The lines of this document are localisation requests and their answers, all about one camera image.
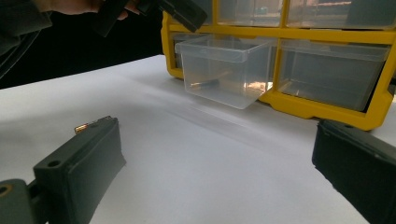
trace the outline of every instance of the white table surface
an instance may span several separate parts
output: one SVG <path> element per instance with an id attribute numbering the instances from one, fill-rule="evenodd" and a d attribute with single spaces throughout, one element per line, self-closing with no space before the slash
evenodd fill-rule
<path id="1" fill-rule="evenodd" d="M 163 56 L 0 90 L 0 106 L 0 180 L 31 182 L 76 126 L 119 119 L 127 165 L 91 223 L 366 223 L 311 162 L 315 120 L 187 94 Z M 392 106 L 373 134 L 396 145 L 395 123 Z"/>

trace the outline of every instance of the plastic storage bin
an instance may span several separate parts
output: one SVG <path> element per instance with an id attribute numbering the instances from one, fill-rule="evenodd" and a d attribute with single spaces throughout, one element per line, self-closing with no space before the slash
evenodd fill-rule
<path id="1" fill-rule="evenodd" d="M 269 88 L 274 38 L 238 39 L 213 35 L 176 44 L 186 91 L 245 108 Z"/>
<path id="2" fill-rule="evenodd" d="M 357 111 L 365 109 L 388 47 L 282 40 L 278 90 Z"/>
<path id="3" fill-rule="evenodd" d="M 289 27 L 392 29 L 394 0 L 290 0 Z"/>
<path id="4" fill-rule="evenodd" d="M 175 46 L 177 43 L 187 41 L 187 40 L 192 40 L 192 39 L 203 37 L 203 36 L 205 36 L 205 34 L 174 33 L 172 35 L 172 39 L 174 41 L 174 46 Z M 175 53 L 175 59 L 176 59 L 176 67 L 182 68 L 181 55 L 178 53 Z"/>
<path id="5" fill-rule="evenodd" d="M 219 24 L 279 26 L 282 0 L 219 0 Z"/>

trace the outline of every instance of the black plastic object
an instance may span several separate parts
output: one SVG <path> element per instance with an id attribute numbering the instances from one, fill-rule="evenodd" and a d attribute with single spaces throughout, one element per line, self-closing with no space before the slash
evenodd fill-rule
<path id="1" fill-rule="evenodd" d="M 103 3 L 92 23 L 92 29 L 101 36 L 107 36 L 129 0 L 107 0 Z"/>
<path id="2" fill-rule="evenodd" d="M 100 119 L 34 167 L 35 181 L 0 183 L 1 224 L 88 224 L 124 166 L 117 119 Z"/>
<path id="3" fill-rule="evenodd" d="M 370 223 L 396 223 L 396 148 L 344 123 L 318 124 L 312 162 Z"/>
<path id="4" fill-rule="evenodd" d="M 107 36 L 127 3 L 128 0 L 106 0 L 92 29 L 101 36 Z M 164 10 L 191 32 L 199 29 L 207 18 L 207 14 L 191 0 L 142 0 L 136 7 L 144 16 L 154 8 Z"/>

